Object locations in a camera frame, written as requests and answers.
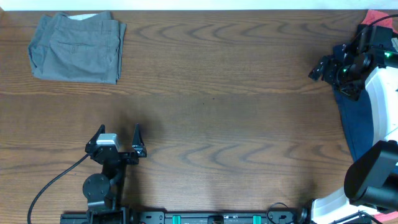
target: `folded gray pants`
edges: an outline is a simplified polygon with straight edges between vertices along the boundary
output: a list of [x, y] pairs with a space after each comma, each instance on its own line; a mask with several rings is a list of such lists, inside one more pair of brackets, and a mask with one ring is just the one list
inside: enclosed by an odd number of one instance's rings
[[102, 12], [81, 21], [57, 13], [42, 16], [28, 46], [34, 77], [116, 84], [121, 76], [126, 25]]

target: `wood grain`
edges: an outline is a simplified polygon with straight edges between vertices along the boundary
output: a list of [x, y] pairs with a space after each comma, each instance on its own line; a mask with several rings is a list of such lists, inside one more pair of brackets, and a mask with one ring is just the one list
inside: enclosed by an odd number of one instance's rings
[[[124, 192], [134, 208], [265, 210], [343, 185], [352, 158], [338, 108], [307, 74], [365, 11], [114, 12], [127, 23], [117, 85], [33, 78], [27, 45], [42, 14], [0, 20], [0, 223], [25, 223], [100, 124], [125, 150], [143, 128], [149, 157], [128, 169]], [[53, 184], [33, 222], [85, 211], [95, 172], [86, 160]]]

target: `wire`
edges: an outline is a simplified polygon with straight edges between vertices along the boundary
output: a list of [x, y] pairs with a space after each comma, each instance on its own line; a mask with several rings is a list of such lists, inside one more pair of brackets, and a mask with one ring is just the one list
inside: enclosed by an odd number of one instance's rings
[[60, 175], [58, 175], [56, 178], [52, 179], [46, 186], [43, 187], [43, 189], [36, 195], [36, 198], [33, 199], [33, 202], [30, 205], [29, 211], [27, 212], [27, 223], [28, 224], [32, 224], [32, 221], [30, 220], [30, 217], [32, 216], [32, 211], [33, 211], [33, 206], [35, 206], [35, 203], [37, 201], [37, 199], [39, 199], [39, 197], [43, 194], [43, 192], [50, 187], [50, 185], [52, 185], [55, 181], [57, 181], [59, 178], [61, 178], [63, 175], [65, 175], [66, 173], [68, 173], [69, 171], [71, 171], [73, 168], [75, 168], [77, 165], [79, 165], [81, 162], [83, 162], [87, 157], [89, 156], [89, 154], [86, 154], [85, 156], [83, 156], [79, 161], [77, 161], [74, 165], [72, 165], [71, 167], [69, 167], [67, 170], [63, 171]]
[[364, 215], [364, 216], [370, 218], [372, 221], [374, 221], [374, 222], [377, 223], [377, 224], [383, 224], [383, 223], [381, 223], [379, 220], [375, 219], [373, 216], [369, 215], [369, 214], [366, 213], [366, 212], [358, 211], [358, 213], [359, 213], [359, 216], [360, 216], [360, 215]]
[[358, 211], [357, 213], [348, 215], [347, 217], [340, 218], [339, 220], [333, 221], [331, 224], [346, 223], [345, 221], [352, 220], [355, 217], [359, 217], [359, 218], [368, 217], [377, 224], [383, 224], [379, 220], [375, 219], [373, 216], [369, 215], [368, 213], [366, 213], [364, 211]]
[[373, 21], [372, 23], [370, 23], [369, 25], [367, 25], [366, 27], [364, 27], [363, 29], [361, 29], [361, 31], [354, 37], [354, 39], [351, 41], [351, 43], [349, 43], [350, 45], [353, 44], [353, 42], [369, 27], [373, 26], [374, 24], [377, 24], [380, 21], [383, 21], [385, 19], [390, 19], [390, 18], [394, 18], [394, 17], [398, 17], [398, 14], [393, 14], [393, 15], [389, 15], [389, 16], [384, 16], [378, 20]]
[[267, 211], [267, 219], [268, 219], [272, 224], [276, 224], [276, 223], [275, 223], [274, 221], [272, 221], [271, 218], [269, 218], [268, 214], [269, 214], [270, 210], [273, 208], [273, 206], [275, 206], [275, 205], [283, 205], [283, 206], [285, 206], [286, 208], [288, 208], [288, 206], [285, 205], [285, 204], [282, 203], [282, 202], [273, 203], [273, 204], [268, 208], [268, 211]]

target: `red cloth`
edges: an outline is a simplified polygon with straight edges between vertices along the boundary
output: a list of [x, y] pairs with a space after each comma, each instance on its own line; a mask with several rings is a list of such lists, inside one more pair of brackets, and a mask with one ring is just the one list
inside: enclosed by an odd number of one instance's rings
[[381, 214], [380, 213], [380, 214], [374, 215], [374, 217], [380, 222], [385, 222], [388, 220], [393, 220], [395, 218], [398, 218], [398, 212], [391, 212], [389, 214]]
[[[368, 10], [368, 13], [366, 14], [366, 17], [362, 21], [361, 24], [369, 25], [373, 21], [376, 21], [376, 20], [378, 20], [380, 18], [383, 18], [385, 16], [388, 16], [388, 14], [385, 13], [385, 12], [379, 12], [379, 11], [376, 11], [376, 10]], [[383, 21], [380, 21], [380, 22], [376, 23], [375, 25], [391, 28], [395, 33], [398, 34], [398, 32], [392, 27], [392, 18], [384, 19]]]

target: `white wall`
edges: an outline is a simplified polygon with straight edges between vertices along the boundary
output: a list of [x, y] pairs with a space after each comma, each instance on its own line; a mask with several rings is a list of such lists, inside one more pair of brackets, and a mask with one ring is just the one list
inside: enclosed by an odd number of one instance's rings
[[0, 0], [15, 10], [398, 9], [398, 0]]

